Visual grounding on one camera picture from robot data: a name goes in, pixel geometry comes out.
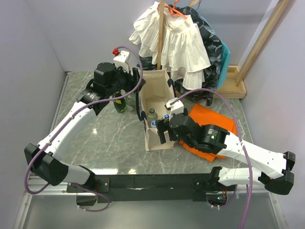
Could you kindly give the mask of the left blue-cap plastic bottle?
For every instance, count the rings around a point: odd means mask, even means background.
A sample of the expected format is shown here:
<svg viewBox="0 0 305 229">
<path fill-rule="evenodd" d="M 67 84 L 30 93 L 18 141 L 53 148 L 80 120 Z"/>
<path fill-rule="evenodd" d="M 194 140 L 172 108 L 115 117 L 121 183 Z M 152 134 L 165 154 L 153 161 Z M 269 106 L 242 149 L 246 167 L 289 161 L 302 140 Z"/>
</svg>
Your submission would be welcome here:
<svg viewBox="0 0 305 229">
<path fill-rule="evenodd" d="M 155 128 L 156 126 L 157 126 L 157 123 L 156 123 L 155 120 L 153 120 L 153 121 L 151 122 L 151 127 Z"/>
</svg>

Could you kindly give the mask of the wooden clothes rack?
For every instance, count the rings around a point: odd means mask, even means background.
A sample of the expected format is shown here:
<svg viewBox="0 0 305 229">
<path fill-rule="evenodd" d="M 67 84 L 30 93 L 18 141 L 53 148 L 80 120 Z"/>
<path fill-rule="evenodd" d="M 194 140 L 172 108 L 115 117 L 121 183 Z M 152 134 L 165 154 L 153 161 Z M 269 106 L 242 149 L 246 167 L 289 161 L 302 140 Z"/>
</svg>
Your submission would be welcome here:
<svg viewBox="0 0 305 229">
<path fill-rule="evenodd" d="M 225 82 L 216 90 L 221 96 L 236 99 L 245 98 L 247 91 L 244 84 L 244 78 L 247 76 L 272 31 L 275 29 L 276 25 L 279 24 L 280 19 L 291 3 L 291 0 L 271 1 L 248 44 L 240 63 L 236 66 L 231 65 L 228 67 Z"/>
</svg>

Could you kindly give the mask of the beige canvas tote bag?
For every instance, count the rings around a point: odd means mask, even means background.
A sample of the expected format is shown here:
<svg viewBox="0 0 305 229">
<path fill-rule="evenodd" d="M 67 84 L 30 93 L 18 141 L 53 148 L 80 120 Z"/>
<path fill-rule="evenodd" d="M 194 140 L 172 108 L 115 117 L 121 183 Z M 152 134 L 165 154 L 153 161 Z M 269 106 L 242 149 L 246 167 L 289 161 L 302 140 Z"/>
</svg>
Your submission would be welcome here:
<svg viewBox="0 0 305 229">
<path fill-rule="evenodd" d="M 173 81 L 166 70 L 143 71 L 142 78 L 145 80 L 145 84 L 139 91 L 139 115 L 144 124 L 145 150 L 172 149 L 175 142 L 170 140 L 168 132 L 164 132 L 165 143 L 161 144 L 157 128 L 151 126 L 153 120 L 148 115 L 150 109 L 154 109 L 159 120 L 169 114 L 165 105 L 175 97 Z"/>
</svg>

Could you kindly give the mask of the clear chang bottle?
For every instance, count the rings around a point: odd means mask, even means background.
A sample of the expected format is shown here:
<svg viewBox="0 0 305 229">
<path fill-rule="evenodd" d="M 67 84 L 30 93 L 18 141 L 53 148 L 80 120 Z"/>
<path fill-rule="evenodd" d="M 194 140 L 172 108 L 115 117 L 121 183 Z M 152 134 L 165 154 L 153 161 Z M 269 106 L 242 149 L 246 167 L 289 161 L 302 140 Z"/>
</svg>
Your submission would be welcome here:
<svg viewBox="0 0 305 229">
<path fill-rule="evenodd" d="M 125 97 L 126 107 L 129 111 L 134 111 L 136 109 L 136 96 L 132 93 Z"/>
<path fill-rule="evenodd" d="M 147 114 L 147 122 L 150 124 L 153 120 L 158 120 L 158 114 L 154 108 L 150 108 Z"/>
</svg>

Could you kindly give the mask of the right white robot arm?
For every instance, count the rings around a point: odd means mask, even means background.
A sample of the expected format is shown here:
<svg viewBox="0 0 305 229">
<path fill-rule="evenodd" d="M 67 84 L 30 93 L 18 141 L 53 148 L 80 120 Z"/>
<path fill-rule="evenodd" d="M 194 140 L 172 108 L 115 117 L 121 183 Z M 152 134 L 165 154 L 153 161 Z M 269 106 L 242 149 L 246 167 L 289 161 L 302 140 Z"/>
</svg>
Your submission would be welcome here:
<svg viewBox="0 0 305 229">
<path fill-rule="evenodd" d="M 240 140 L 234 133 L 217 125 L 199 125 L 190 116 L 179 113 L 154 121 L 161 144 L 166 142 L 165 131 L 170 140 L 181 140 L 200 153 L 229 157 L 249 168 L 213 168 L 209 178 L 210 187 L 220 190 L 223 186 L 260 185 L 272 193 L 288 195 L 294 185 L 292 168 L 295 154 L 287 151 L 277 153 Z"/>
</svg>

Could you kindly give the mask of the dark green glass bottle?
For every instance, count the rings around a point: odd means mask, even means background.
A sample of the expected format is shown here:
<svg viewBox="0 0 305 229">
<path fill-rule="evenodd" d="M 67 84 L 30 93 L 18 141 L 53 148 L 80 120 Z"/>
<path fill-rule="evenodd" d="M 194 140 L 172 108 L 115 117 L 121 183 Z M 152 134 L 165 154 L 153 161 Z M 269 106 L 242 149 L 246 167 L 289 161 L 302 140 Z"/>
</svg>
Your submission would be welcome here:
<svg viewBox="0 0 305 229">
<path fill-rule="evenodd" d="M 116 98 L 116 97 L 120 97 L 120 96 L 122 96 L 122 94 L 121 94 L 120 91 L 116 92 L 116 93 L 113 95 L 113 97 L 115 97 L 115 98 Z M 125 112 L 126 109 L 127 109 L 126 101 L 125 101 L 124 98 L 122 98 L 122 99 L 115 99 L 115 100 L 113 101 L 113 104 L 114 104 L 115 110 L 116 110 L 118 113 L 123 113 L 123 112 Z"/>
</svg>

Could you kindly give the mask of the teal blue garment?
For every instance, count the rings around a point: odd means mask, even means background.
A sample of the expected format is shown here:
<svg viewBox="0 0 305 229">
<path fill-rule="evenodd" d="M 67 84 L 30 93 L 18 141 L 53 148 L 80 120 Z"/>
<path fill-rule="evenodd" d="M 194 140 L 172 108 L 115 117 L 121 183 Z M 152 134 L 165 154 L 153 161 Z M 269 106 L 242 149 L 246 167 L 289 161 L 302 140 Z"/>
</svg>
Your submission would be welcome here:
<svg viewBox="0 0 305 229">
<path fill-rule="evenodd" d="M 227 47 L 227 45 L 224 42 L 222 42 L 222 66 L 221 66 L 217 88 L 220 88 L 226 80 L 230 60 L 231 60 L 231 52 Z"/>
</svg>

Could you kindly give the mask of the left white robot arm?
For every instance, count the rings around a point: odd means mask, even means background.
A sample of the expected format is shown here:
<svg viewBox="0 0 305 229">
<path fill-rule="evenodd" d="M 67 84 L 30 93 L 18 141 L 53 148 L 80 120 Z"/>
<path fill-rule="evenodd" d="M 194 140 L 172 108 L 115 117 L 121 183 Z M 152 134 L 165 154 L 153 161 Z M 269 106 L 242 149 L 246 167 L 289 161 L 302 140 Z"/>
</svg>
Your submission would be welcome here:
<svg viewBox="0 0 305 229">
<path fill-rule="evenodd" d="M 61 182 L 76 183 L 85 192 L 95 187 L 95 174 L 84 166 L 73 166 L 62 162 L 62 154 L 85 125 L 96 118 L 102 109 L 113 100 L 114 94 L 124 90 L 127 95 L 143 86 L 143 69 L 133 68 L 125 72 L 122 66 L 109 62 L 98 64 L 85 89 L 77 97 L 69 113 L 38 144 L 28 144 L 24 153 L 28 163 L 24 185 L 32 172 L 56 186 Z"/>
</svg>

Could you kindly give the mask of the wooden clothes hanger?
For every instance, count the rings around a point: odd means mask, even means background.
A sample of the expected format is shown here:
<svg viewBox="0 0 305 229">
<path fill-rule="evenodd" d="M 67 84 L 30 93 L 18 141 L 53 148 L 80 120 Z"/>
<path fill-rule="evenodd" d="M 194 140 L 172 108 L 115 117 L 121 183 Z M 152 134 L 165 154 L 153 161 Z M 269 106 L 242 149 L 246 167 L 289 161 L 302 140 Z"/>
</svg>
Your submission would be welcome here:
<svg viewBox="0 0 305 229">
<path fill-rule="evenodd" d="M 191 0 L 188 4 L 189 7 L 193 7 L 197 4 L 199 4 L 200 0 Z"/>
</svg>

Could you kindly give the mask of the white pleated garment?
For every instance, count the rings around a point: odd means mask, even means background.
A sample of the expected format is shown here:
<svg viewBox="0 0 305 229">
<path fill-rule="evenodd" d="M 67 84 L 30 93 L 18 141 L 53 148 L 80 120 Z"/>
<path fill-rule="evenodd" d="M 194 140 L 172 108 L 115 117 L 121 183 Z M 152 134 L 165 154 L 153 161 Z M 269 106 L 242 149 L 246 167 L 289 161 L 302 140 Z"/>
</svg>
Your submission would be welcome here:
<svg viewBox="0 0 305 229">
<path fill-rule="evenodd" d="M 161 66 L 170 71 L 174 81 L 182 79 L 185 89 L 202 87 L 203 71 L 211 64 L 198 25 L 190 15 L 173 16 L 165 9 L 163 48 L 158 51 L 159 7 L 155 2 L 134 22 L 134 32 L 129 40 L 140 46 L 139 55 L 149 58 L 152 64 L 157 64 L 160 57 Z"/>
</svg>

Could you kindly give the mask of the dark shark print garment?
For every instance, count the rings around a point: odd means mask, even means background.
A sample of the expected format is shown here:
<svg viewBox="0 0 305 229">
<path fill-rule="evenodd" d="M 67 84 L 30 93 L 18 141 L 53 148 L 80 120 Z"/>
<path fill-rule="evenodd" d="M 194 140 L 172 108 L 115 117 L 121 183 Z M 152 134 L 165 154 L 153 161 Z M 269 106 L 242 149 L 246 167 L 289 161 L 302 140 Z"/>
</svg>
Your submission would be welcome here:
<svg viewBox="0 0 305 229">
<path fill-rule="evenodd" d="M 218 85 L 219 75 L 222 66 L 222 42 L 216 35 L 215 31 L 211 28 L 208 22 L 203 19 L 198 12 L 191 7 L 177 8 L 179 12 L 184 15 L 190 15 L 193 22 L 198 25 L 201 37 L 203 39 L 203 44 L 208 54 L 210 61 L 210 67 L 204 69 L 204 82 L 201 88 L 207 88 L 210 90 L 215 90 Z M 142 65 L 146 70 L 154 70 L 157 64 L 152 64 L 149 58 L 140 57 Z M 174 87 L 179 93 L 184 93 L 187 90 L 183 87 L 183 80 L 179 79 L 174 81 Z"/>
</svg>

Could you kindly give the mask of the orange clothes hanger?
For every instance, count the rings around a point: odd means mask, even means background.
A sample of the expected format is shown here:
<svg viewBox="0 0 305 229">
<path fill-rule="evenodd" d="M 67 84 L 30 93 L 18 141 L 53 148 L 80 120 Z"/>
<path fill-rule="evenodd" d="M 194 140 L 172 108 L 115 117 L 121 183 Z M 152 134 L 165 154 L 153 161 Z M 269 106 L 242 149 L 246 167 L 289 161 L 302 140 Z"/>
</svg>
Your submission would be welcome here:
<svg viewBox="0 0 305 229">
<path fill-rule="evenodd" d="M 170 13 L 171 15 L 173 15 L 173 16 L 175 16 L 175 17 L 176 17 L 176 16 L 182 16 L 184 19 L 187 19 L 187 17 L 186 17 L 184 14 L 182 14 L 181 12 L 179 12 L 179 11 L 175 8 L 175 7 L 176 7 L 176 3 L 178 3 L 178 2 L 179 2 L 179 0 L 175 0 L 172 7 L 170 7 L 170 6 L 168 6 L 168 5 L 164 5 L 164 7 L 168 9 L 168 11 L 169 11 L 169 13 Z"/>
</svg>

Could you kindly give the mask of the folded orange cloth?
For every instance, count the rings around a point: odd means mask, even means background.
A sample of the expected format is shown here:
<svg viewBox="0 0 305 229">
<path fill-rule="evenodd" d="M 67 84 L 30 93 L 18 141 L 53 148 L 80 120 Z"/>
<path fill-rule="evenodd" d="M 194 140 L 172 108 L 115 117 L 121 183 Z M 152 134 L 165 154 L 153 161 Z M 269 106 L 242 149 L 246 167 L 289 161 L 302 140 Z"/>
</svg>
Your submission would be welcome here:
<svg viewBox="0 0 305 229">
<path fill-rule="evenodd" d="M 192 109 L 189 112 L 189 116 L 199 125 L 208 125 L 208 124 L 217 125 L 237 135 L 236 124 L 233 119 L 225 117 L 224 115 L 219 114 L 200 104 L 195 104 L 192 107 Z M 221 160 L 225 159 L 225 156 L 214 155 L 212 153 L 205 153 L 197 149 L 191 148 L 183 141 L 179 141 L 179 144 L 186 150 L 192 152 L 193 154 L 201 158 L 206 159 L 209 162 L 213 162 L 217 158 Z"/>
</svg>

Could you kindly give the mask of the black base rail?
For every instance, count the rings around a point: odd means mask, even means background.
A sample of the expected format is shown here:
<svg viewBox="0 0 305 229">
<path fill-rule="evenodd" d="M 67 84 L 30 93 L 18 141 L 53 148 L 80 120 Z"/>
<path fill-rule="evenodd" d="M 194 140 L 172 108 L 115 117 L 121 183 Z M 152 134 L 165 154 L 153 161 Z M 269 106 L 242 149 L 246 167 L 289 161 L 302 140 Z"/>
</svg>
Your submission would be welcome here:
<svg viewBox="0 0 305 229">
<path fill-rule="evenodd" d="M 158 175 L 97 175 L 93 191 L 111 201 L 192 200 L 205 202 L 207 193 L 234 191 L 224 186 L 213 173 Z"/>
</svg>

